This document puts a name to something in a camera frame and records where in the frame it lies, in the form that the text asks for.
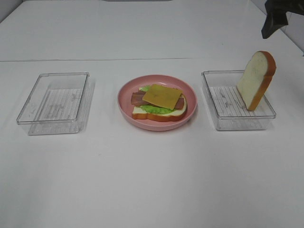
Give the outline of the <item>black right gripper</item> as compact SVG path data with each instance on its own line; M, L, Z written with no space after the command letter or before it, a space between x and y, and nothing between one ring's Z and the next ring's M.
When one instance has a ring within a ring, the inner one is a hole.
M288 25L286 12L303 14L304 0L267 0L265 9L267 16L261 30L263 39L269 38L278 29Z

